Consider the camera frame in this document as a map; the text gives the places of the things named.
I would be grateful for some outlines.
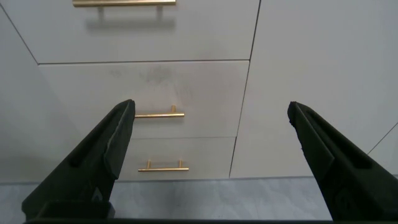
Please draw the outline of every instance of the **cabinet door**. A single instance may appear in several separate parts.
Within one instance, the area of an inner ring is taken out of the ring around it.
[[[82,138],[0,7],[0,182],[42,180]]]
[[[262,1],[231,177],[310,175],[287,108],[369,152],[398,121],[398,1]]]
[[[258,0],[74,8],[0,0],[39,63],[249,59]]]

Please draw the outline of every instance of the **gold drawer handle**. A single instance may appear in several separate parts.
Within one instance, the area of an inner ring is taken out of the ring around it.
[[[175,112],[175,105],[172,106],[171,113],[163,113],[163,114],[136,114],[135,118],[183,118],[185,117],[185,113],[177,113]]]
[[[174,6],[176,0],[73,0],[75,7]]]
[[[162,172],[162,171],[189,171],[189,167],[182,167],[182,160],[179,160],[177,168],[150,168],[150,160],[148,160],[146,169],[138,169],[138,172]]]

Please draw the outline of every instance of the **bar handle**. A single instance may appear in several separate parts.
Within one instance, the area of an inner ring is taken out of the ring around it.
[[[138,172],[165,172],[165,171],[189,171],[189,167],[182,167],[182,160],[180,159],[178,161],[178,167],[151,168],[150,160],[148,160],[146,169],[138,169]]]
[[[75,7],[175,6],[176,0],[73,0]]]

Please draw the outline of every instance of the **cabinet drawer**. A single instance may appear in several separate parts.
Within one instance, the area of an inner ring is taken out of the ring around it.
[[[0,0],[39,63],[249,59],[259,1],[74,8]]]
[[[229,177],[235,138],[132,139],[120,180],[225,179]],[[151,168],[183,167],[189,171],[138,172]]]
[[[41,65],[40,70],[82,136],[126,99],[136,113],[184,118],[136,119],[132,138],[235,137],[249,62]]]

